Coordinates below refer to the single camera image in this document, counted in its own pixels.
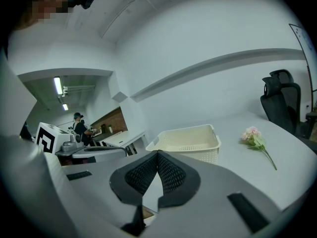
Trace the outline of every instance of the basket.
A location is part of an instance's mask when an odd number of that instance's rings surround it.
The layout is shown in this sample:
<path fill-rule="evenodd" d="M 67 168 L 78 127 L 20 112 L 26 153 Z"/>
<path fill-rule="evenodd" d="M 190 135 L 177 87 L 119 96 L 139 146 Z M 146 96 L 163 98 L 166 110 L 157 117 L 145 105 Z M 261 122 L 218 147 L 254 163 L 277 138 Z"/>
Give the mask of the basket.
<path fill-rule="evenodd" d="M 162 150 L 182 154 L 196 160 L 217 164 L 221 141 L 211 124 L 166 130 L 147 147 L 147 151 Z"/>

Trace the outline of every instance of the ceiling light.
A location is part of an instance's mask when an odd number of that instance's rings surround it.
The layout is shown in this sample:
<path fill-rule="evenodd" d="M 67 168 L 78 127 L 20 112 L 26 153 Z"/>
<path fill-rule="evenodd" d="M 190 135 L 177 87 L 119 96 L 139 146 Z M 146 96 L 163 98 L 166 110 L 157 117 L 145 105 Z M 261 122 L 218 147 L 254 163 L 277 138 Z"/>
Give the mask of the ceiling light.
<path fill-rule="evenodd" d="M 63 94 L 63 90 L 61 89 L 61 84 L 60 84 L 60 78 L 59 77 L 55 77 L 54 78 L 54 83 L 55 83 L 57 94 Z"/>

